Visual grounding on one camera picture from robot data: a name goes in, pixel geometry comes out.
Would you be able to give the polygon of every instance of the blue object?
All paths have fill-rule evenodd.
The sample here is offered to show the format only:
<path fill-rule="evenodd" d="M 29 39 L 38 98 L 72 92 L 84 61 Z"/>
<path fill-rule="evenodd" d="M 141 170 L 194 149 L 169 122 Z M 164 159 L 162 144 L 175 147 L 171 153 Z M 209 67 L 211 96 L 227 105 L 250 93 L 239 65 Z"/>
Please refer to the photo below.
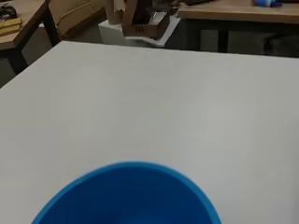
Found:
<path fill-rule="evenodd" d="M 190 179 L 164 166 L 123 162 L 75 180 L 40 211 L 34 224 L 220 224 Z"/>
<path fill-rule="evenodd" d="M 257 7 L 282 7 L 282 3 L 278 0 L 254 0 Z"/>

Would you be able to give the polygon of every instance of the floor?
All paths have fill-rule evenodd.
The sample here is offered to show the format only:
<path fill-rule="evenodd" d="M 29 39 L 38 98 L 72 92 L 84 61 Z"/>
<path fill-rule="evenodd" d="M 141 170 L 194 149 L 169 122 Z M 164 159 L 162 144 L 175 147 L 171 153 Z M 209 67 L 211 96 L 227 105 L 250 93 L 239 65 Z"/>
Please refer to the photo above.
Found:
<path fill-rule="evenodd" d="M 263 55 L 263 41 L 270 34 L 255 33 L 230 33 L 229 52 L 241 54 Z M 70 41 L 102 43 L 101 35 L 98 30 L 97 22 L 91 24 L 76 37 Z M 215 31 L 204 31 L 202 36 L 203 51 L 216 52 L 217 50 L 217 33 Z M 51 49 L 46 31 L 44 28 L 38 28 L 28 44 L 23 49 L 26 61 L 31 64 Z M 289 36 L 275 42 L 274 56 L 299 57 L 299 38 Z M 0 88 L 6 85 L 14 73 L 10 68 L 7 60 L 0 60 Z"/>

